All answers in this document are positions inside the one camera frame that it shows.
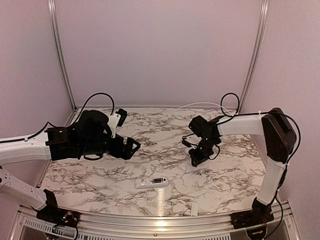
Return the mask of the white remote control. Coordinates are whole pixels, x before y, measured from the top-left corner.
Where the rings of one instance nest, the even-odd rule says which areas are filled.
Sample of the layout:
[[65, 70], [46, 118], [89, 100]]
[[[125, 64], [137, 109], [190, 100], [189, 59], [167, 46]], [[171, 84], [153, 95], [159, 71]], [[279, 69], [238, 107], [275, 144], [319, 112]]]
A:
[[169, 185], [167, 177], [141, 178], [134, 181], [136, 189], [164, 188]]

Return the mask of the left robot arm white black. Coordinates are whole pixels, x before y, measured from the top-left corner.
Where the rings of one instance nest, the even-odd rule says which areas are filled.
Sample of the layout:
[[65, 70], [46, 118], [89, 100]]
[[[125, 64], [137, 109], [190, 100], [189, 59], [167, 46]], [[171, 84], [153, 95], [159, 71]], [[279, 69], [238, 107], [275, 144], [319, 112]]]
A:
[[[108, 154], [117, 159], [129, 160], [140, 149], [139, 142], [131, 137], [124, 139], [116, 133], [127, 117], [119, 109], [106, 115], [98, 110], [85, 110], [70, 126], [50, 127], [32, 136], [20, 139], [7, 138], [0, 142], [0, 165], [28, 161], [59, 161], [87, 158], [100, 159]], [[41, 190], [0, 169], [0, 192], [44, 215], [53, 223], [63, 219], [55, 194]]]

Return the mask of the white battery cover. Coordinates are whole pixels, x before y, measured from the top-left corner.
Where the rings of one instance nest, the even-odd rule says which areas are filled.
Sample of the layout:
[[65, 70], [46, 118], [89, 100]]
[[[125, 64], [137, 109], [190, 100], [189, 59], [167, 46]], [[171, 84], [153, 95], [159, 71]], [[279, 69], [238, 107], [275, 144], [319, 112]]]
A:
[[198, 213], [199, 213], [199, 204], [198, 203], [193, 203], [191, 205], [190, 215], [192, 217], [197, 217]]

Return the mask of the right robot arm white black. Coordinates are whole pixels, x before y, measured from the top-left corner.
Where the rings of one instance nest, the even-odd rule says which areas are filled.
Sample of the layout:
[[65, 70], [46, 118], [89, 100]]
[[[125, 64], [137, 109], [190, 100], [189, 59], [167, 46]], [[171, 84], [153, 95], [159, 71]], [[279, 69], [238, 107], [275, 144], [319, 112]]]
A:
[[198, 115], [188, 127], [200, 141], [189, 150], [191, 164], [197, 167], [209, 160], [221, 137], [235, 135], [256, 136], [264, 140], [265, 174], [261, 187], [248, 212], [247, 219], [258, 224], [267, 216], [267, 209], [276, 199], [285, 181], [290, 158], [295, 153], [299, 134], [292, 127], [293, 120], [279, 108], [267, 112], [219, 115], [206, 120]]

